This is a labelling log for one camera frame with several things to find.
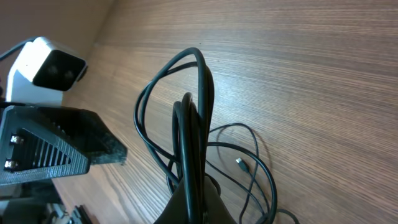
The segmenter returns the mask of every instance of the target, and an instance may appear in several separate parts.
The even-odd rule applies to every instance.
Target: black cable
[[[254,148],[255,148],[255,150],[256,150],[256,156],[259,157],[259,146],[258,146],[258,143],[257,143],[256,135],[254,134],[254,131],[253,131],[248,125],[243,124],[243,123],[226,124],[226,125],[222,125],[222,126],[220,126],[220,127],[217,127],[217,128],[215,128],[215,129],[212,129],[210,132],[212,133],[213,131],[220,130],[220,132],[217,134],[217,138],[216,138],[216,141],[218,142],[218,139],[219,139],[219,137],[220,137],[221,132],[222,132],[224,129],[229,128],[229,127],[232,127],[232,126],[241,126],[241,127],[246,128],[246,129],[250,132],[250,134],[251,134],[251,136],[252,136],[252,138],[253,138],[253,141],[254,141]],[[266,204],[267,204],[267,211],[269,212],[269,204],[268,204],[267,198],[265,197],[264,192],[262,191],[262,189],[260,188],[259,184],[258,184],[257,181],[256,181],[257,168],[258,168],[258,164],[256,163],[256,166],[254,167],[253,175],[250,174],[250,172],[249,172],[248,169],[245,170],[247,173],[249,173],[249,174],[251,175],[251,181],[250,181],[249,189],[248,189],[248,190],[249,190],[249,192],[251,192],[252,187],[253,187],[253,183],[256,183],[256,184],[257,184],[257,186],[259,187],[259,189],[260,189],[260,191],[261,191],[261,193],[262,193],[262,196],[264,197],[264,200],[266,201]],[[246,200],[245,200],[245,202],[244,202],[243,209],[242,209],[241,213],[239,214],[239,224],[242,224],[242,218],[243,218],[244,212],[246,211],[246,208],[247,208],[247,206],[248,206],[248,204],[249,204],[249,199],[250,199],[250,194],[248,194],[248,195],[246,196]]]
[[[37,37],[31,37],[28,38],[22,42],[19,42],[18,44],[16,44],[15,46],[13,46],[11,49],[9,49],[8,51],[4,52],[2,55],[0,55],[0,62],[2,60],[4,60],[5,58],[7,58],[8,56],[12,55],[12,53],[14,53],[15,51],[21,49],[26,43],[28,42],[32,42],[36,39]]]
[[[239,186],[242,190],[244,190],[248,195],[250,195],[251,198],[253,198],[254,202],[257,204],[257,206],[259,207],[261,213],[263,215],[265,215],[264,213],[264,209],[262,209],[262,206],[260,204],[260,202],[258,201],[258,199],[256,198],[256,196],[254,196],[247,188],[245,188],[241,183],[239,183],[238,181],[236,181],[235,179],[233,179],[232,177],[230,177],[228,174],[224,173],[223,171],[219,170],[219,168],[215,167],[211,162],[209,162],[208,160],[206,160],[206,163],[213,168],[214,170],[216,170],[217,172],[219,172],[221,175],[225,176],[227,179],[229,179],[230,181],[234,182],[237,186]]]
[[[267,199],[267,197],[266,197],[266,194],[264,193],[264,191],[262,190],[262,188],[261,188],[259,182],[257,182],[256,179],[254,179],[254,183],[257,185],[257,188],[260,190],[261,196],[262,196],[262,198],[264,199],[264,201],[266,202],[267,211],[269,212],[269,209],[270,209],[270,208],[269,208],[269,203],[268,203],[268,199]]]
[[[187,55],[194,55],[197,62],[190,62],[176,68],[171,67],[180,59]],[[173,106],[173,150],[174,155],[163,150],[155,142],[150,140],[145,129],[145,111],[150,93],[155,84],[163,77],[188,67],[198,67],[198,109],[192,102],[192,95],[186,93],[182,102],[176,102]],[[258,165],[264,169],[271,185],[272,205],[269,212],[269,223],[275,218],[277,206],[277,192],[275,182],[266,165],[258,156],[242,147],[222,142],[209,142],[208,135],[210,130],[211,115],[214,103],[214,84],[211,72],[206,66],[201,52],[196,48],[186,49],[177,54],[164,68],[154,77],[152,81],[140,93],[134,109],[134,124],[137,132],[144,140],[149,152],[156,163],[166,173],[167,184],[170,192],[174,191],[175,186],[183,180],[185,190],[185,201],[187,204],[187,222],[202,223],[205,206],[203,203],[203,183],[205,178],[205,161],[207,146],[230,147],[239,150],[252,157]],[[168,158],[170,161],[166,165],[159,157],[158,153]],[[172,166],[176,163],[177,176],[172,172]]]
[[[241,146],[237,146],[237,145],[225,143],[225,142],[209,142],[207,145],[208,146],[221,146],[221,147],[227,147],[230,149],[235,149],[235,150],[242,152],[243,154],[249,156],[250,158],[254,159],[259,164],[259,166],[266,173],[266,176],[268,178],[268,181],[269,181],[270,187],[271,187],[272,201],[271,201],[271,208],[268,213],[267,221],[268,221],[268,223],[272,223],[275,219],[276,210],[277,210],[277,203],[278,203],[277,202],[277,191],[276,191],[276,185],[275,185],[274,178],[272,177],[272,174],[271,174],[270,170],[268,169],[268,167],[265,165],[265,163],[260,158],[258,158],[256,155],[254,155],[251,151],[248,151],[247,149],[245,149]]]

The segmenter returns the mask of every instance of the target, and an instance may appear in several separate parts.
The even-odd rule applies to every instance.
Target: wood grain surface
[[[54,180],[69,210],[83,204],[97,223],[151,223],[162,212],[170,198],[165,175],[132,114],[145,84],[187,47],[198,47],[213,72],[211,127],[242,122],[256,130],[279,207],[301,223],[398,223],[394,0],[116,1],[86,77],[64,104],[97,112],[129,154],[124,166]],[[197,100],[193,68],[161,80],[150,98],[149,136],[170,152],[172,105],[187,91]],[[221,140],[253,149],[241,128]],[[207,157],[247,186],[239,156],[249,162],[225,148],[209,148]],[[237,220],[245,193],[206,171]],[[264,173],[257,178],[267,189]],[[259,216],[251,202],[244,223]],[[292,221],[278,215],[276,223]]]

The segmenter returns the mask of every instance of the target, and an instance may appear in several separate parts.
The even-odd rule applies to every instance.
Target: thin black wire
[[[14,53],[15,51],[21,49],[26,43],[28,42],[32,42],[36,39],[37,37],[31,37],[28,38],[22,42],[19,42],[18,44],[16,44],[15,46],[13,46],[11,49],[9,49],[8,51],[4,52],[2,55],[0,55],[0,62],[2,60],[4,60],[5,58],[7,58],[8,56],[12,55],[12,53]]]
[[[219,137],[220,137],[221,132],[222,132],[223,130],[225,130],[226,128],[229,128],[229,127],[232,127],[232,126],[241,126],[241,127],[246,128],[246,129],[250,132],[250,134],[251,134],[251,136],[252,136],[252,138],[253,138],[253,141],[254,141],[254,148],[255,148],[255,150],[256,150],[256,156],[259,157],[259,146],[258,146],[258,143],[257,143],[256,135],[254,134],[254,131],[253,131],[248,125],[246,125],[246,124],[243,124],[243,123],[226,124],[226,125],[222,125],[222,126],[220,126],[220,127],[217,127],[217,128],[215,128],[215,129],[212,129],[212,130],[210,131],[210,133],[212,133],[213,131],[220,130],[220,131],[218,132],[217,138],[216,138],[216,141],[218,142],[218,139],[219,139]],[[246,200],[245,200],[245,202],[244,202],[243,209],[241,210],[241,213],[239,214],[239,224],[242,224],[243,215],[244,215],[244,212],[246,211],[246,208],[247,208],[247,206],[248,206],[249,199],[250,199],[250,196],[251,196],[251,190],[252,190],[252,187],[253,187],[253,183],[256,183],[257,186],[259,187],[259,190],[261,191],[261,194],[262,194],[262,196],[264,197],[264,200],[266,201],[267,212],[269,212],[268,200],[267,200],[267,198],[265,197],[265,193],[262,191],[262,189],[260,188],[260,186],[259,186],[259,184],[257,183],[257,180],[256,180],[257,168],[258,168],[258,163],[256,163],[256,166],[254,167],[253,175],[250,174],[250,175],[251,175],[251,181],[250,181],[250,185],[249,185],[249,189],[248,189],[249,192],[250,192],[250,194],[248,194],[248,195],[246,196]],[[232,178],[231,178],[230,176],[228,176],[228,175],[226,175],[226,174],[224,174],[224,173],[222,173],[222,174],[223,174],[225,177],[227,177],[229,180],[232,180]],[[262,215],[264,215],[264,210],[262,209],[261,206],[260,206],[260,211],[261,211]]]
[[[253,154],[251,151],[248,151],[247,149],[245,149],[241,146],[237,146],[237,145],[225,143],[225,142],[208,142],[207,145],[208,146],[221,146],[221,147],[226,147],[226,148],[230,148],[230,149],[235,149],[235,150],[242,152],[243,154],[251,157],[259,164],[259,166],[266,173],[266,176],[268,178],[268,181],[269,181],[270,187],[271,187],[272,201],[271,201],[271,209],[270,209],[269,213],[267,214],[267,221],[268,221],[268,223],[272,223],[275,219],[276,210],[277,210],[277,203],[278,203],[277,202],[277,191],[276,191],[276,185],[275,185],[274,178],[272,177],[272,174],[271,174],[270,170],[268,169],[268,167],[265,165],[265,163],[260,158],[258,158],[255,154]]]
[[[250,175],[251,178],[255,177],[255,176],[254,176],[253,174],[251,174],[250,172],[249,172],[249,175]],[[262,188],[261,188],[259,182],[257,182],[256,179],[254,179],[254,183],[257,185],[257,188],[260,190],[261,196],[262,196],[262,198],[264,199],[264,201],[266,202],[267,211],[269,212],[269,203],[268,203],[268,199],[267,199],[267,197],[266,197],[266,194],[264,193],[264,191],[262,190]]]
[[[239,183],[237,180],[233,179],[232,177],[230,177],[228,174],[224,173],[223,171],[219,170],[219,168],[217,168],[216,166],[214,166],[211,162],[209,162],[208,160],[206,160],[206,163],[213,168],[215,171],[219,172],[221,175],[225,176],[227,179],[229,179],[230,181],[234,182],[236,185],[238,185],[240,188],[242,188],[242,190],[244,190],[248,195],[250,195],[251,198],[253,198],[254,202],[257,204],[257,206],[259,207],[262,215],[265,215],[264,213],[264,209],[262,209],[262,206],[260,204],[260,202],[258,201],[258,199],[256,198],[256,196],[254,196],[247,188],[245,188],[241,183]]]

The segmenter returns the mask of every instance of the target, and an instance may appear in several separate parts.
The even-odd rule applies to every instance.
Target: wall
[[[28,37],[45,36],[87,58],[112,3],[113,0],[0,0],[0,52]],[[4,90],[17,55],[0,62],[0,86]]]

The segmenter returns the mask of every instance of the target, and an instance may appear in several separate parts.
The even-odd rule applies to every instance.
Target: cable bundle
[[[185,63],[172,68],[179,60],[187,55],[194,55],[197,61]],[[181,102],[178,101],[174,103],[172,115],[172,141],[174,155],[171,155],[148,137],[145,129],[146,106],[151,91],[161,78],[190,67],[198,67],[198,109],[196,109],[196,106],[192,101],[191,93],[184,94]],[[201,52],[196,48],[189,48],[177,54],[160,70],[160,72],[152,79],[152,81],[145,86],[143,91],[138,96],[136,102],[134,109],[134,124],[136,125],[137,132],[144,140],[152,157],[155,159],[160,168],[166,173],[166,179],[170,192],[173,193],[175,186],[177,186],[179,182],[183,180],[189,223],[202,223],[203,221],[203,212],[205,212],[205,207],[203,206],[203,181],[205,178],[206,149],[208,146],[221,146],[235,149],[248,155],[257,162],[256,168],[254,169],[254,173],[252,175],[250,188],[247,191],[248,198],[249,196],[252,196],[250,191],[253,182],[255,181],[257,167],[260,166],[264,170],[271,186],[272,203],[268,213],[265,214],[263,212],[263,217],[266,216],[266,218],[263,218],[263,220],[268,221],[268,223],[272,223],[277,211],[276,186],[271,172],[265,163],[258,158],[258,147],[255,136],[252,133],[256,143],[257,155],[254,155],[247,149],[234,144],[208,142],[208,135],[211,132],[210,123],[211,114],[213,112],[213,103],[214,84],[210,69],[206,66],[205,59],[203,58]],[[160,159],[158,153],[169,159],[168,165],[166,165]],[[174,163],[177,168],[177,176],[172,172],[172,166]]]

